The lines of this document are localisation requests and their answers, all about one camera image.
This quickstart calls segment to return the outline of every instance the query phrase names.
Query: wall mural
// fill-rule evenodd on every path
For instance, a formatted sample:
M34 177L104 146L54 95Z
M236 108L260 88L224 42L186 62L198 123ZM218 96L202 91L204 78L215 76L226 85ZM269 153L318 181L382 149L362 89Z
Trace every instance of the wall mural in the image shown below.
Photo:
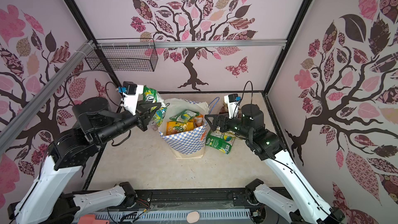
M167 0L160 5L160 0L132 0L139 17L132 17L131 27L142 32L141 41L153 38L156 41L205 41L205 40L250 40L256 31L247 30L255 21L254 18L244 18L251 5L244 5L247 0ZM190 78L179 86L191 85L200 91L197 85L208 85L201 81L193 67L192 59L204 58L211 54L216 59L240 51L238 47L217 47L216 50L207 47L185 47L157 49L165 60L183 62L188 69ZM232 75L238 76L248 71L247 57L237 65L225 67Z
M345 30L338 30L332 22L321 39L322 43L315 39L309 45L309 58L301 63L302 69L294 76L298 86L303 89L298 98L303 101L302 109L306 112L304 127L297 136L285 130L293 141L293 156L296 151L304 165L302 146L306 143L309 132L320 125L319 135L325 137L326 145L330 147L336 141L337 165L341 168L345 161L355 181L377 201L380 201L379 179L396 204L398 178L376 173L374 169L398 174L396 165L385 160L395 156L398 147L385 145L382 139L371 140L366 135L381 133L390 135L391 139L398 138L398 134L382 127L385 122L398 124L398 109L391 106L398 103L398 87L385 86L386 82L398 80L398 68L394 68L398 52L380 55L391 39L389 46L398 43L398 30L392 38L389 28L389 25L398 22L397 5L398 0L380 0L380 3L377 0L359 0L362 16L341 16L345 21ZM370 31L366 30L365 21L372 21ZM346 38L367 44L371 53L355 46L345 46ZM365 92L367 96L355 95L359 91ZM385 106L377 108L376 102ZM350 129L353 123L360 124L362 128ZM341 146L341 142L347 144L347 149ZM352 147L361 153L353 152L350 150ZM367 154L376 154L379 158L367 158ZM349 217L348 223L377 223L361 211L350 210L336 185L334 192L337 199L335 206L345 211Z

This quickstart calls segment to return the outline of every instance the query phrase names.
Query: black cable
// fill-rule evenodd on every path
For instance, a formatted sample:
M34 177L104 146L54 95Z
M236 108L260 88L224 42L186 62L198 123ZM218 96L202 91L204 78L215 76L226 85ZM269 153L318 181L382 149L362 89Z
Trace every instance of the black cable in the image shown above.
M108 215L109 215L109 217L111 218L111 220L112 220L113 222L115 222L116 224L119 224L117 221L115 221L115 220L112 218L111 214L109 213L109 207L107 207L106 209L108 210Z

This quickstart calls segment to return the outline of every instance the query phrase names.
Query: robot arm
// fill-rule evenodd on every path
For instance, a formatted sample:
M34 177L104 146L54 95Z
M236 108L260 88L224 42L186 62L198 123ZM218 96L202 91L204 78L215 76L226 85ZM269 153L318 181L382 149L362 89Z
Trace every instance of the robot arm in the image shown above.
M228 95L225 99L235 102L236 96ZM274 171L294 200L274 192L258 180L256 182L259 183L251 186L255 197L253 201L271 207L289 223L329 224L343 220L344 214L341 210L331 207L311 187L291 159L283 142L275 133L265 129L264 114L260 108L248 104L242 106L241 112L241 119L236 118L237 112L234 110L229 111L229 114L205 115L205 119L212 130L219 127L220 132L232 131L244 139L250 150Z

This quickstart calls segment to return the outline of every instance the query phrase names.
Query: pink wall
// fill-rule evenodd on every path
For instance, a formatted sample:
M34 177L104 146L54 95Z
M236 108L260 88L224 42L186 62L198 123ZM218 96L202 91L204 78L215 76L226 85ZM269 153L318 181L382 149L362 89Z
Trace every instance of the pink wall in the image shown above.
M0 130L85 41L63 0L1 0ZM85 62L75 71L83 69L89 69ZM96 80L104 86L110 79L102 72L74 77L68 86L73 100L78 103L98 95ZM20 201L37 177L39 162L49 143L75 123L68 102L61 87L2 155L1 220L7 219L8 205ZM84 176L77 172L65 192L82 188L92 160L87 163Z
M155 40L162 38L157 41L197 40L196 35L199 31L201 32L199 39L213 40L215 35L223 34L225 28L229 31L225 32L227 36L221 37L221 40L228 37L236 38L235 35L230 36L231 34L253 39L283 39L286 38L302 2L302 0L236 0L236 5L229 10L234 0L199 0L197 7L185 4L183 8L186 12L184 12L181 6L184 0L142 0L142 10L150 11L146 19L137 12L137 8L141 11L139 0L75 1L96 38L140 36L153 37ZM175 17L167 15L167 12L171 14L171 11ZM232 22L240 18L243 25ZM212 31L204 37L213 24ZM156 33L154 25L163 33ZM186 57L183 48L167 50L171 56L174 56L172 53L175 52L176 57L172 59L165 56L164 49L158 49L159 60L154 73L117 71L116 74L121 80L148 84L159 91L242 90L247 80L253 82L255 90L265 88L269 72L279 54L279 46L238 47L231 52L225 52L223 49L225 48L201 49L201 54L206 54L206 58L201 56L199 59L196 57L197 50L188 50ZM246 60L239 67L239 63L245 57Z
M295 161L347 223L396 223L398 0L315 0L270 92Z

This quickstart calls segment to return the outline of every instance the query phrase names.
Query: metal wire mesh basket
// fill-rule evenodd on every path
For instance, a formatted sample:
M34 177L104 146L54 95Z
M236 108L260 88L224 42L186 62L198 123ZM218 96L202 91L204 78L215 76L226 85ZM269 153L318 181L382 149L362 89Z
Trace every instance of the metal wire mesh basket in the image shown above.
M106 42L115 39L97 40L102 44L86 57L91 69L105 69L100 61L100 57L104 57L115 71L155 71L158 54L152 38L130 38L131 43Z

